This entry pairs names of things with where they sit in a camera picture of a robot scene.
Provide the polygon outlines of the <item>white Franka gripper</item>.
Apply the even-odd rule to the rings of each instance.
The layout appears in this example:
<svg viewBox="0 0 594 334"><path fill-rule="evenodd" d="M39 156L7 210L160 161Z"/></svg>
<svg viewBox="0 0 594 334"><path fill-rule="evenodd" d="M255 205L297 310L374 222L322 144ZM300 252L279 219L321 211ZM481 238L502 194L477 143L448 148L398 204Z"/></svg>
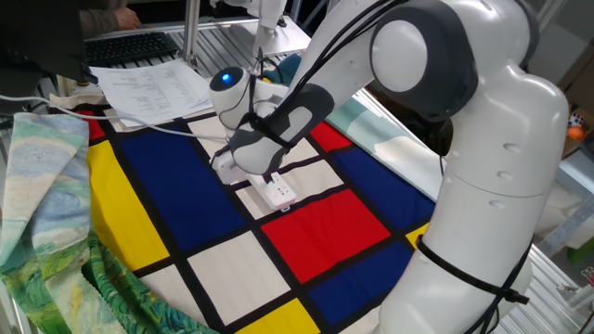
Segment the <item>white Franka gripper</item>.
<svg viewBox="0 0 594 334"><path fill-rule="evenodd" d="M246 180L246 173L238 167L228 148L221 148L214 153L212 169L224 185L232 185ZM274 182L272 174L265 174L263 178L266 183Z"/></svg>

